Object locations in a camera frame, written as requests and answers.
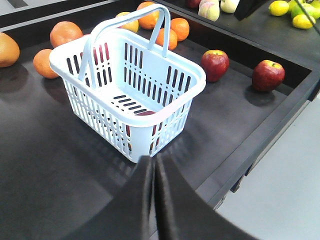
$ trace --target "black tray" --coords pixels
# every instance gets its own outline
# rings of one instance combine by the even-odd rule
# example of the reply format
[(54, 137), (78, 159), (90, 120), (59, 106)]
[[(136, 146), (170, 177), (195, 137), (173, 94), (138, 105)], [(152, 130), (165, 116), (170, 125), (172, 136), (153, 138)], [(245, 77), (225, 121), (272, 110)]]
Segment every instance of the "black tray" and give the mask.
[(320, 70), (320, 35), (315, 29), (297, 29), (292, 26), (289, 14), (272, 16), (268, 7), (274, 0), (268, 0), (251, 15), (239, 21), (234, 14), (220, 11), (217, 21), (208, 20), (198, 15), (198, 8), (186, 7), (186, 0), (154, 0), (184, 14), (190, 15), (200, 22), (222, 28), (230, 33), (244, 37), (258, 45), (281, 54), (283, 58), (308, 65), (312, 69)]
[[(65, 236), (98, 213), (129, 179), (135, 165), (73, 114), (62, 79), (41, 77), (32, 60), (51, 47), (55, 23), (73, 21), (89, 33), (99, 22), (135, 10), (139, 2), (113, 1), (7, 31), (22, 51), (14, 66), (0, 69), (0, 239)], [(176, 53), (199, 63), (207, 49), (221, 49), (231, 61), (226, 75), (194, 98), (185, 129), (159, 153), (170, 155), (214, 207), (312, 95), (320, 73), (170, 10), (191, 27)], [(263, 59), (286, 69), (284, 84), (271, 93), (251, 88), (253, 67)]]

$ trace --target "orange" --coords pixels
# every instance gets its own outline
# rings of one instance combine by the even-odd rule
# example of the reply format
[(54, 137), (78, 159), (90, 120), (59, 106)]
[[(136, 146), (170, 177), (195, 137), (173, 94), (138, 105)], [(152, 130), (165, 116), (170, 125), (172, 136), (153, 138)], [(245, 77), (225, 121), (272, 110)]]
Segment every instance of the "orange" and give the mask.
[(58, 22), (50, 32), (50, 42), (54, 48), (81, 38), (83, 33), (75, 23), (71, 21)]
[[(160, 46), (164, 46), (164, 40), (165, 40), (165, 29), (161, 28), (159, 31), (158, 37), (155, 40), (155, 43)], [(178, 45), (178, 36), (175, 31), (170, 29), (168, 49), (172, 51), (177, 47), (177, 45)]]
[(185, 40), (189, 36), (189, 23), (184, 18), (175, 18), (171, 20), (170, 28), (175, 31), (178, 36), (178, 42)]
[[(152, 4), (155, 4), (155, 3), (151, 1), (144, 1), (140, 3), (140, 5), (137, 7), (137, 10), (143, 9)], [(154, 11), (144, 17), (139, 18), (138, 22), (140, 27), (142, 27), (143, 29), (151, 30), (155, 28), (158, 18), (159, 18), (159, 11)]]
[(0, 32), (0, 68), (13, 65), (20, 56), (20, 48), (15, 40)]
[(42, 49), (33, 58), (33, 66), (41, 76), (47, 79), (59, 77), (50, 67), (49, 55), (52, 49)]

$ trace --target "white floor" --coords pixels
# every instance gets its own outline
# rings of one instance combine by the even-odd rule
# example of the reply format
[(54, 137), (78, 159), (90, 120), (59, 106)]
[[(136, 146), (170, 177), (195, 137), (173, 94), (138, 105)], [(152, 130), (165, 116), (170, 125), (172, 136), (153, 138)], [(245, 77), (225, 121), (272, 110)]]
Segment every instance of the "white floor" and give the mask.
[(310, 102), (217, 209), (261, 240), (320, 240), (320, 99)]

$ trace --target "green fruit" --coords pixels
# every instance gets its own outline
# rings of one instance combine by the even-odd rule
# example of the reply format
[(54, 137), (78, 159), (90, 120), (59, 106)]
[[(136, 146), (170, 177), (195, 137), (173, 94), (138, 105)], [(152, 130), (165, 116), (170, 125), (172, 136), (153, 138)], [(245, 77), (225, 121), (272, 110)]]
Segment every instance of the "green fruit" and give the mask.
[[(313, 23), (316, 23), (316, 20), (313, 16), (310, 16)], [(298, 29), (310, 29), (313, 27), (312, 23), (309, 21), (308, 17), (304, 14), (299, 14), (292, 19), (292, 25)]]
[[(310, 5), (309, 3), (302, 3), (302, 6), (310, 16), (314, 15), (315, 8), (312, 5)], [(291, 18), (293, 19), (295, 16), (300, 14), (305, 14), (305, 13), (297, 4), (291, 10)]]
[(318, 8), (320, 8), (320, 0), (313, 0), (313, 2), (310, 3), (310, 5), (316, 9), (318, 9)]
[(295, 5), (297, 5), (297, 3), (296, 3), (295, 0), (290, 0), (290, 1), (288, 2), (288, 4), (289, 4), (288, 13), (290, 14), (291, 11), (292, 11), (292, 8), (293, 8)]
[(320, 8), (314, 8), (313, 17), (314, 19), (320, 18)]
[(311, 6), (314, 7), (314, 13), (313, 13), (314, 19), (320, 18), (320, 0), (313, 0), (313, 2), (310, 4)]

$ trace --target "black surface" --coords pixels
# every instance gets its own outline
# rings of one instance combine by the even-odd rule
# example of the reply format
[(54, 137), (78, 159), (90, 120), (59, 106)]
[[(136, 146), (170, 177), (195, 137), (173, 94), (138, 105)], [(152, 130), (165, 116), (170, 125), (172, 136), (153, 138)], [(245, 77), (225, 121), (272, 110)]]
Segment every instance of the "black surface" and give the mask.
[(74, 10), (76, 8), (85, 7), (91, 4), (96, 4), (102, 2), (102, 0), (62, 0), (54, 3), (44, 3), (44, 5), (40, 6), (30, 6), (26, 8), (27, 5), (22, 5), (23, 0), (12, 0), (15, 8), (25, 7), (22, 10), (16, 9), (12, 12), (8, 12), (6, 14), (0, 15), (0, 29), (4, 27), (8, 27), (11, 25), (23, 23), (26, 21), (35, 20), (38, 18), (46, 17), (53, 14), (58, 14), (64, 11)]
[(213, 211), (169, 157), (155, 161), (154, 204), (159, 240), (255, 240)]
[(63, 240), (147, 240), (154, 162), (142, 157), (127, 183), (97, 215)]
[[(136, 7), (134, 1), (116, 2), (65, 19), (88, 33), (99, 20)], [(192, 16), (172, 15), (192, 26), (176, 53), (199, 63), (217, 45), (231, 58), (226, 75), (194, 98), (183, 132), (161, 151), (213, 207), (310, 97), (320, 74), (307, 62), (298, 64)], [(51, 48), (48, 32), (63, 19), (9, 31), (23, 49), (15, 65), (0, 69), (0, 239), (66, 236), (113, 199), (135, 166), (73, 114), (61, 78), (45, 79), (33, 67), (34, 55)], [(265, 57), (281, 61), (287, 75), (277, 90), (261, 94), (250, 87), (251, 73)]]

